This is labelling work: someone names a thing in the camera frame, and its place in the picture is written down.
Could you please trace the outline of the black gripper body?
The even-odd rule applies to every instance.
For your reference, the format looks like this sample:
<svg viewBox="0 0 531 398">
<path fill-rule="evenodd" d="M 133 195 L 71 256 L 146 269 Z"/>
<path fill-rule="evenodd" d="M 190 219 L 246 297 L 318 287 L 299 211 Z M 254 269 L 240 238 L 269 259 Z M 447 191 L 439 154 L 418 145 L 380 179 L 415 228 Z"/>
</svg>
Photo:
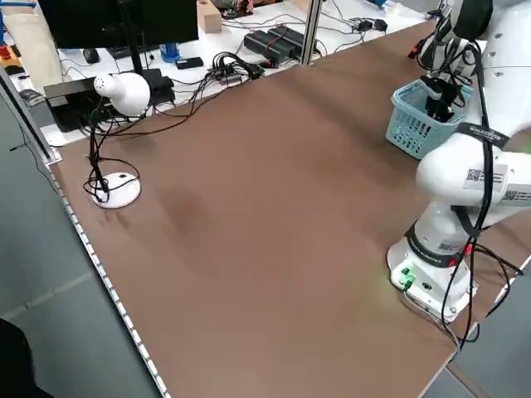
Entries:
<svg viewBox="0 0 531 398">
<path fill-rule="evenodd" d="M 460 94 L 460 86 L 446 80 L 433 80 L 430 97 L 442 104 L 452 106 Z"/>
</svg>

